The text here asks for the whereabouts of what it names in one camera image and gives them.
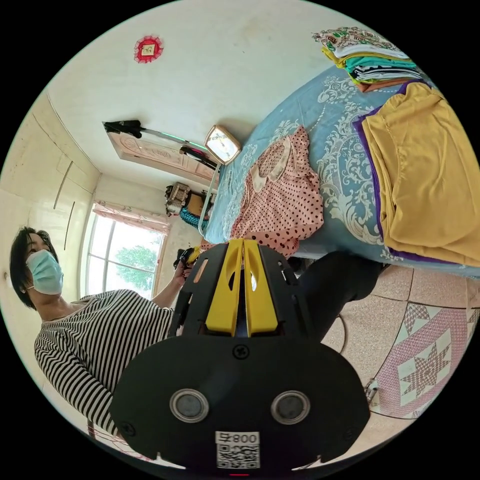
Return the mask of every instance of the window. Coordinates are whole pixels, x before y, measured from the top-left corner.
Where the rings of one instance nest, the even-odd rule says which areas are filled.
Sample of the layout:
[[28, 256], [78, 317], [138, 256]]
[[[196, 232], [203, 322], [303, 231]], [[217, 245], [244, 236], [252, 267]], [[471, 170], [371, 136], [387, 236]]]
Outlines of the window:
[[164, 236], [95, 215], [88, 246], [85, 292], [128, 289], [153, 296]]

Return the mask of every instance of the screw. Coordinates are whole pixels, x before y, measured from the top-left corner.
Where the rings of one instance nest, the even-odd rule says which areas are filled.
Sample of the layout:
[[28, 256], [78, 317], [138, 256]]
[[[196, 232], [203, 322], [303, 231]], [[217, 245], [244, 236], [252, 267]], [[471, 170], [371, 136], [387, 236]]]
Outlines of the screw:
[[134, 437], [136, 434], [134, 427], [130, 425], [130, 423], [122, 423], [120, 429], [125, 435], [127, 435], [127, 437]]
[[357, 433], [357, 429], [353, 426], [351, 428], [348, 428], [345, 430], [345, 433], [343, 434], [343, 439], [346, 440], [347, 442], [350, 442], [354, 436]]
[[237, 360], [245, 360], [250, 355], [250, 350], [246, 345], [237, 345], [233, 348], [233, 356]]

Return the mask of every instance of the qr code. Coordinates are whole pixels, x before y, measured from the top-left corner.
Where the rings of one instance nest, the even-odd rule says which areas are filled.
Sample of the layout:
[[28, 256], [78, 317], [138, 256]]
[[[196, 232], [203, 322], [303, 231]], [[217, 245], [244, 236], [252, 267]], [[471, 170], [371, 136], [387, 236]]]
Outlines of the qr code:
[[217, 445], [216, 462], [221, 469], [259, 469], [260, 445]]
[[218, 468], [260, 468], [260, 434], [257, 431], [217, 431], [215, 443]]

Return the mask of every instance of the black hair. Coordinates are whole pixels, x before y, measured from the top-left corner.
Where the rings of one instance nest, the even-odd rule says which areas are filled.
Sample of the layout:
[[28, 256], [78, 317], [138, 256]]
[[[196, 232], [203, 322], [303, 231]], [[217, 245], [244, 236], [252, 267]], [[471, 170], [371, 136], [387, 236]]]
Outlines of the black hair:
[[13, 289], [22, 303], [29, 309], [34, 309], [35, 305], [30, 300], [27, 293], [29, 283], [27, 255], [30, 247], [30, 235], [37, 234], [50, 250], [55, 260], [58, 262], [57, 252], [52, 245], [49, 234], [44, 230], [35, 230], [29, 226], [22, 227], [16, 234], [10, 249], [10, 279]]

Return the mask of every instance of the woman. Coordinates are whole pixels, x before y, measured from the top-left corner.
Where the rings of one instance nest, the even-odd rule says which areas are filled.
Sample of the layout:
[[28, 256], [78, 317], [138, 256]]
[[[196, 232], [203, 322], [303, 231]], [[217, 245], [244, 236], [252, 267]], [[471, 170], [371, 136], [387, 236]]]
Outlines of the woman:
[[[336, 251], [306, 269], [299, 282], [319, 341], [347, 302], [372, 292], [384, 268]], [[62, 269], [45, 231], [22, 228], [10, 253], [13, 288], [42, 320], [34, 344], [40, 368], [67, 402], [112, 435], [118, 430], [109, 408], [120, 375], [136, 355], [165, 339], [173, 317], [170, 306], [189, 273], [180, 263], [152, 300], [115, 290], [68, 302], [62, 297]]]
[[180, 263], [152, 300], [114, 290], [69, 302], [62, 297], [64, 276], [47, 232], [22, 228], [10, 252], [12, 286], [41, 318], [34, 344], [40, 368], [67, 402], [112, 435], [118, 431], [109, 408], [120, 375], [136, 355], [167, 336], [170, 306], [189, 273]]

